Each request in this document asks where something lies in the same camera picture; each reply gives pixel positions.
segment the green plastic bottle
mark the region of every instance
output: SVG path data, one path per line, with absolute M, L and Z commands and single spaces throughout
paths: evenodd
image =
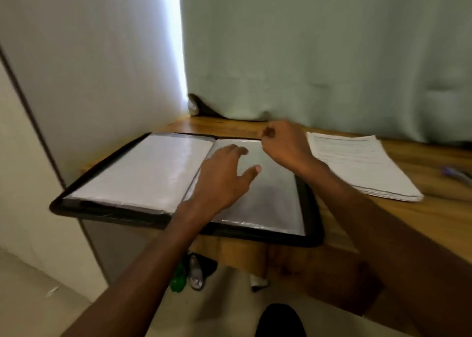
M 187 283 L 187 274 L 182 262 L 179 262 L 176 270 L 174 271 L 174 277 L 170 279 L 170 289 L 172 292 L 182 292 Z

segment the white paper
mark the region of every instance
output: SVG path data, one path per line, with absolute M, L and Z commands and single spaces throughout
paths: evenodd
M 209 156 L 230 144 L 246 147 L 249 151 L 239 160 L 238 175 L 254 165 L 260 165 L 262 172 L 254 179 L 249 191 L 232 207 L 216 215 L 213 222 L 304 236 L 294 174 L 264 153 L 258 140 L 219 139 L 211 148 Z M 192 195 L 197 180 L 198 177 L 187 192 L 186 199 Z
M 424 198 L 375 136 L 347 138 L 307 133 L 307 138 L 312 154 L 359 191 L 404 201 Z
M 213 143 L 152 134 L 68 198 L 173 213 Z

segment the floor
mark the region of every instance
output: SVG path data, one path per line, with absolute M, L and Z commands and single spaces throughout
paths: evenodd
M 181 293 L 166 292 L 147 336 L 253 336 L 259 316 L 270 303 L 292 306 L 308 336 L 405 336 L 275 285 L 253 293 L 247 274 L 225 266 L 208 279 L 202 292 L 189 286 Z M 0 250 L 0 336 L 59 336 L 89 304 Z

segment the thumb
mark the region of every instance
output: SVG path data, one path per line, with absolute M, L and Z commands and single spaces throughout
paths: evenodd
M 248 168 L 243 173 L 243 175 L 239 177 L 239 180 L 243 183 L 243 185 L 247 186 L 247 189 L 249 189 L 249 185 L 261 171 L 261 166 L 253 166 L 251 168 Z

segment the human hand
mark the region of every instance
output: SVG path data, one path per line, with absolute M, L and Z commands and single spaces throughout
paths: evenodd
M 305 133 L 299 124 L 287 120 L 269 122 L 260 132 L 260 137 L 264 152 L 276 163 L 299 176 L 303 177 L 309 166 L 318 161 L 311 154 Z
M 201 212 L 203 223 L 208 223 L 221 210 L 233 205 L 261 172 L 261 166 L 253 166 L 243 175 L 237 175 L 239 158 L 247 153 L 246 148 L 231 144 L 218 149 L 202 163 L 190 200 Z

